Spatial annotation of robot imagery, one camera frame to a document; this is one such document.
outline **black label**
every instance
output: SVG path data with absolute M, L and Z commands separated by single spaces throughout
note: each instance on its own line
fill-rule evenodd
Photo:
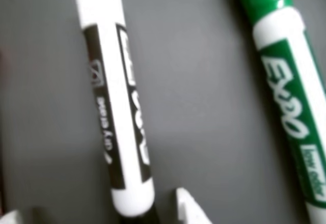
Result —
M 106 84 L 98 27 L 93 25 L 86 28 L 84 35 L 88 48 L 92 85 L 99 112 L 100 126 L 104 140 L 104 156 L 108 163 L 111 186 L 115 189 L 125 189 L 110 96 Z
M 137 153 L 141 168 L 142 181 L 146 182 L 151 178 L 150 162 L 146 144 L 145 130 L 143 126 L 142 112 L 139 104 L 139 96 L 136 90 L 136 82 L 130 58 L 129 41 L 126 28 L 117 24 L 120 53 L 123 62 L 124 75 L 128 89 L 130 110 L 132 115 L 135 139 L 137 143 Z

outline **white plastic object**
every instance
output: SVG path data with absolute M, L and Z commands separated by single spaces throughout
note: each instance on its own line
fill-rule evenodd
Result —
M 184 188 L 177 191 L 178 218 L 183 224 L 212 224 L 205 212 Z
M 18 211 L 12 211 L 0 219 L 0 224 L 23 224 Z

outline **marker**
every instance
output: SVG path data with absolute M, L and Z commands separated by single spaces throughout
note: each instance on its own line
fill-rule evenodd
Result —
M 254 26 L 313 224 L 326 223 L 326 98 L 306 26 L 292 0 L 241 0 Z
M 121 0 L 76 0 L 112 197 L 122 223 L 159 223 Z

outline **dry erase marker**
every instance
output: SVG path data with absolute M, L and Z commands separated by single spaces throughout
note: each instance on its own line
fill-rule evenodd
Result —
M 313 224 L 326 223 L 326 98 L 292 0 L 241 0 L 279 107 Z
M 121 0 L 76 0 L 88 47 L 112 197 L 123 223 L 158 223 Z

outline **marker label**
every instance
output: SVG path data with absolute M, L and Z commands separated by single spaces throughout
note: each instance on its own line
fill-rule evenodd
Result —
M 319 92 L 320 79 L 311 81 L 315 84 L 309 87 L 307 80 L 300 75 L 310 72 L 313 76 L 317 71 L 306 36 L 302 33 L 281 40 L 263 48 L 260 54 L 290 141 L 305 198 L 314 205 L 326 207 L 326 161 L 322 148 L 322 139 L 325 138 L 322 133 L 325 132 L 318 130 L 320 119 L 314 113 L 318 110 L 315 107 L 319 97 L 315 94 Z M 325 106 L 324 100 L 321 101 L 320 106 Z
M 110 176 L 115 176 L 110 177 L 111 186 L 114 189 L 125 189 L 110 96 L 106 84 L 107 80 L 105 78 L 98 27 L 93 25 L 86 28 L 84 35 L 90 60 L 93 91 L 104 140 L 104 157 L 108 163 Z
M 123 61 L 123 68 L 126 77 L 130 109 L 133 118 L 134 136 L 136 138 L 137 153 L 141 168 L 142 181 L 146 182 L 148 179 L 151 178 L 150 161 L 147 150 L 144 123 L 142 119 L 142 111 L 139 103 L 138 92 L 136 90 L 133 65 L 130 57 L 129 39 L 125 27 L 119 24 L 117 24 L 116 26 L 121 59 Z

